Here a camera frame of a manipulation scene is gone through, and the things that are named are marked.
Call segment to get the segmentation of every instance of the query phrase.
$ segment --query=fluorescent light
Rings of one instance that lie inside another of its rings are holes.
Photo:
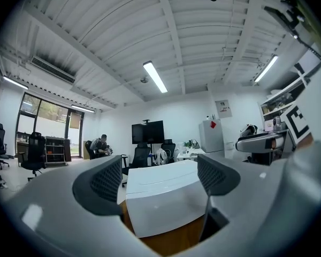
[[[21,84],[21,83],[15,82],[14,80],[8,78],[7,76],[4,76],[4,79],[5,79],[6,81],[8,81],[8,82],[11,82],[12,84],[15,84],[15,85],[21,87],[21,88],[28,89],[28,87],[24,86],[24,85]]]
[[[269,69],[272,67],[272,65],[276,62],[277,59],[278,59],[277,55],[274,55],[272,57],[270,62],[267,64],[266,68],[263,69],[263,71],[260,73],[260,75],[255,80],[256,83],[258,83],[263,78],[263,76],[269,71]]]
[[[87,112],[95,112],[94,110],[91,110],[91,109],[85,109],[85,108],[82,108],[82,107],[78,107],[77,105],[71,105],[73,108],[76,108],[76,109],[79,109],[79,110],[84,110],[84,111],[87,111]]]
[[[154,65],[151,61],[146,62],[143,64],[144,69],[148,72],[148,74],[151,76],[152,80],[155,82],[157,87],[159,88],[161,93],[166,93],[167,89],[165,88],[161,78],[159,77]]]

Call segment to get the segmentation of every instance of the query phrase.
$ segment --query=white table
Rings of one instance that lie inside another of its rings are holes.
[[[165,233],[205,213],[208,196],[197,176],[197,162],[130,169],[126,206],[137,237]]]
[[[200,148],[198,148],[198,149],[187,148],[186,153],[179,153],[177,155],[177,161],[181,161],[181,160],[185,160],[185,159],[193,160],[193,159],[197,158],[197,154],[205,154],[205,152]]]

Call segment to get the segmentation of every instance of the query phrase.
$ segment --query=tv screen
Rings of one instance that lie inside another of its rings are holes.
[[[164,143],[163,121],[132,125],[132,143]]]

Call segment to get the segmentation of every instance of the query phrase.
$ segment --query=person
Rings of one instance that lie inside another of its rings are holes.
[[[102,157],[104,155],[110,154],[106,141],[107,141],[106,134],[102,134],[100,138],[96,138],[92,141],[90,145],[90,149],[95,151],[96,157]]]

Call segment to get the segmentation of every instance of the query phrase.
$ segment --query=air conditioner vent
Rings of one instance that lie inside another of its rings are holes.
[[[72,77],[70,74],[60,70],[59,68],[53,66],[52,64],[44,61],[43,59],[41,59],[37,56],[34,56],[32,58],[31,63],[33,65],[35,65],[36,67],[39,67],[40,69],[48,72],[49,74],[51,74],[57,78],[60,78],[68,83],[73,84],[75,82],[75,78]]]

